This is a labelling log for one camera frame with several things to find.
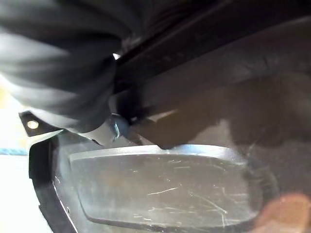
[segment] white surface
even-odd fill
[[[0,232],[51,233],[39,210],[28,157],[0,155]]]

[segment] black plastic frame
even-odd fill
[[[29,137],[41,135],[44,133],[51,133],[58,130],[61,130],[60,128],[54,127],[43,120],[37,118],[34,114],[32,114],[30,111],[21,112],[18,114],[19,118],[21,120],[21,123],[24,126],[24,129]],[[29,121],[36,121],[38,122],[38,128],[31,129],[27,126],[27,123]]]
[[[54,233],[76,233],[58,199],[51,177],[50,140],[32,145],[29,151],[29,178],[33,180],[39,209]]]
[[[207,3],[205,9],[121,57],[115,93],[136,87],[230,42],[310,14],[310,0],[217,0],[212,5]]]

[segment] scratched mirror glass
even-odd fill
[[[86,216],[98,223],[222,228],[252,221],[265,203],[246,164],[172,154],[90,157],[72,161],[71,171]]]

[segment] bolt hole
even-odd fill
[[[39,123],[37,121],[35,121],[35,120],[31,120],[31,121],[27,122],[27,126],[28,126],[29,129],[34,130],[34,129],[39,127]]]

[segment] blue strip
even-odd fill
[[[0,148],[0,155],[27,155],[25,149]]]

